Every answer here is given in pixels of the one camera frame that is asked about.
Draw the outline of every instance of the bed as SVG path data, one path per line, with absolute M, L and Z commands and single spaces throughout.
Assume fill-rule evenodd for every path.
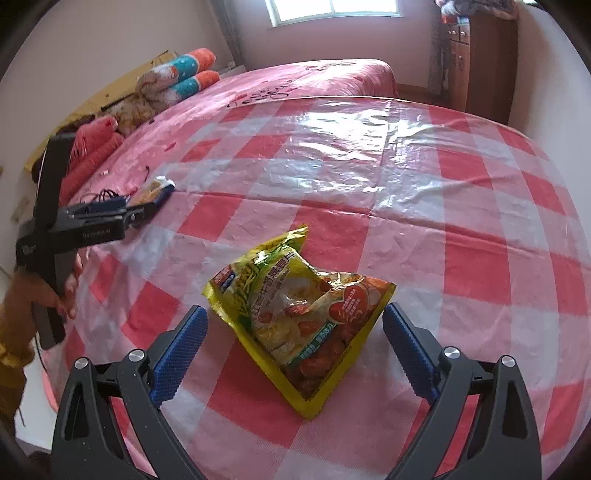
M 224 265 L 306 223 L 311 264 L 393 281 L 396 301 L 442 345 L 517 359 L 548 477 L 591 413 L 591 257 L 548 157 L 508 127 L 435 106 L 358 96 L 232 106 L 241 90 L 221 86 L 211 92 L 217 107 L 193 99 L 144 125 L 79 192 L 133 192 L 146 167 L 177 185 L 149 225 L 89 250 L 79 318 L 45 355 L 50 397 L 59 398 L 78 357 L 100 363 L 147 347 L 190 305 L 207 306 L 203 285 Z M 381 330 L 378 322 L 323 412 L 306 422 L 211 315 L 162 411 L 208 478 L 384 478 L 427 408 Z M 440 473 L 453 467 L 460 440 Z
M 201 114 L 220 107 L 323 95 L 398 96 L 390 66 L 380 60 L 316 60 L 253 70 L 224 79 L 199 99 Z

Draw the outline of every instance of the wooden cabinet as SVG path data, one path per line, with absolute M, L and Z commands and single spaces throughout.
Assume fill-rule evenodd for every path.
M 450 107 L 507 124 L 517 75 L 517 22 L 477 14 L 444 28 Z

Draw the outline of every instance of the silver screw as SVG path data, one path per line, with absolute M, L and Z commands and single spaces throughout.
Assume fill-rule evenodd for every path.
M 451 358 L 452 360 L 460 357 L 460 351 L 454 346 L 448 346 L 443 351 L 446 357 Z
M 501 358 L 501 362 L 503 362 L 503 365 L 505 365 L 506 367 L 515 366 L 515 359 L 509 355 L 505 355 L 503 358 Z
M 88 365 L 88 359 L 87 358 L 79 358 L 78 360 L 76 360 L 76 363 L 74 364 L 74 366 L 78 369 L 78 370 L 82 370 L 83 368 L 86 368 L 86 366 Z
M 145 353 L 142 350 L 132 350 L 129 352 L 129 355 L 127 356 L 127 358 L 129 358 L 129 360 L 131 360 L 132 362 L 139 362 L 140 360 L 143 360 L 145 357 Z

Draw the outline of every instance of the black cable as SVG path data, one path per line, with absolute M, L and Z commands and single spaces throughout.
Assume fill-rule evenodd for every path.
M 39 361 L 41 362 L 41 366 L 43 367 L 43 370 L 45 370 L 45 373 L 48 374 L 47 367 L 45 366 L 43 358 L 41 357 L 41 349 L 39 348 L 39 340 L 37 340 L 37 335 L 35 335 L 35 348 L 37 349 L 37 355 L 39 355 Z
M 92 195 L 92 200 L 90 200 L 88 203 L 104 202 L 105 200 L 110 200 L 121 196 L 114 190 L 102 189 L 99 193 L 85 193 L 82 197 L 80 197 L 80 201 L 84 202 L 84 199 L 90 195 Z
M 25 428 L 27 428 L 27 424 L 25 423 L 25 417 L 23 417 L 23 416 L 22 416 L 22 410 L 21 410 L 21 407 L 18 407 L 18 408 L 17 408 L 17 412 L 18 412 L 18 414 L 21 416 L 21 423 L 22 423 L 22 426 L 23 426 L 23 427 L 25 427 Z

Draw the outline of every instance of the yellow snack bag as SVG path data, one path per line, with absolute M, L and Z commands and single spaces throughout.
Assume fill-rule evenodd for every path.
M 308 227 L 287 232 L 225 267 L 203 290 L 213 310 L 287 401 L 318 415 L 396 286 L 317 271 L 299 254 Z
M 153 202 L 158 197 L 160 192 L 168 186 L 174 187 L 174 182 L 160 175 L 144 186 L 141 190 L 137 191 L 136 194 L 129 199 L 128 206 L 133 207 L 135 205 Z

